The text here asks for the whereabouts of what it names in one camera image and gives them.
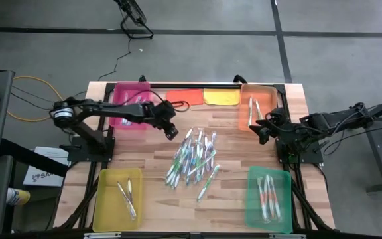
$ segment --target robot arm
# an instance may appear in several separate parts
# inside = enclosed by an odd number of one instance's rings
[[[119,117],[133,123],[147,123],[163,130],[166,137],[172,140],[178,134],[175,125],[170,122],[175,115],[173,105],[169,101],[163,101],[156,106],[152,102],[124,105],[90,99],[76,100],[73,97],[56,102],[50,111],[55,126],[71,129],[85,139],[88,147],[96,153],[107,150],[107,141],[102,131],[93,130],[83,122],[90,116]]]
[[[348,110],[332,113],[315,113],[300,118],[300,123],[291,123],[283,108],[277,108],[266,115],[266,119],[256,121],[259,126],[250,129],[259,136],[259,143],[265,144],[269,137],[276,137],[287,145],[288,153],[304,153],[308,146],[345,129],[369,127],[374,118],[364,103],[357,103]]]

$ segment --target pink tray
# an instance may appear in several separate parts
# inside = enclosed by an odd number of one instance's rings
[[[141,97],[140,102],[149,101],[151,93],[150,92],[141,92],[140,94],[134,96],[136,93],[143,91],[143,90],[150,90],[150,84],[148,82],[122,82],[117,83],[116,87],[114,88],[114,95],[113,95],[113,103],[114,104],[121,104],[125,100],[131,98],[127,103],[128,104],[134,104],[137,103],[137,100],[139,97]],[[131,125],[125,125],[122,123],[123,118],[110,118],[109,124],[111,127],[114,127],[115,129],[146,129],[147,124],[137,124],[132,123]]]

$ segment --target desk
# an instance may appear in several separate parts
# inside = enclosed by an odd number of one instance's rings
[[[106,84],[107,82],[90,82],[86,98],[102,100]],[[291,120],[298,122],[299,118],[308,114],[303,86],[285,84],[285,89]],[[167,90],[154,91],[163,97]],[[108,167],[138,167],[144,175],[144,209],[139,231],[261,231],[246,227],[244,222],[247,172],[250,166],[272,169],[282,169],[282,166],[277,162],[274,141],[259,145],[259,138],[254,133],[238,130],[237,116],[238,106],[192,106],[187,112],[177,113],[172,119],[179,130],[173,141],[168,141],[164,133],[156,129],[147,130],[144,137],[143,134],[115,130],[115,151]],[[98,121],[99,117],[86,119],[86,123],[94,129],[97,128]],[[204,127],[206,132],[218,133],[215,162],[221,165],[221,169],[206,192],[205,199],[199,203],[196,202],[196,197],[201,187],[186,188],[182,181],[176,190],[164,185],[172,156],[191,127]],[[64,223],[82,200],[89,167],[89,163],[78,163],[67,172],[54,226]],[[323,176],[313,165],[302,165],[301,171],[308,201],[325,223],[333,228],[334,221]],[[88,209],[87,225],[94,214],[94,204],[95,199]],[[303,219],[298,201],[296,208],[301,225]]]

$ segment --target white paper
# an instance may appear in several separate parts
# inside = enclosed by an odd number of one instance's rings
[[[51,147],[36,147],[34,149],[35,153],[49,157],[50,159],[63,163],[65,165],[70,165],[67,161],[68,152],[59,148]],[[35,167],[29,166],[25,179],[23,180],[24,185],[34,185],[34,186],[51,186],[59,187],[63,183],[63,178],[58,175],[53,175],[52,173],[47,173]]]

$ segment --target orange tray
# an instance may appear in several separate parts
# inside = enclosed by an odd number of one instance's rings
[[[257,86],[251,84],[243,84],[241,87],[241,100],[239,103],[238,129],[243,131],[251,131],[247,125],[250,117],[249,101],[250,97],[257,100],[263,119],[265,114],[269,113],[277,107],[277,89],[271,86]],[[258,120],[256,103],[253,101],[253,117],[251,125],[257,125]]]

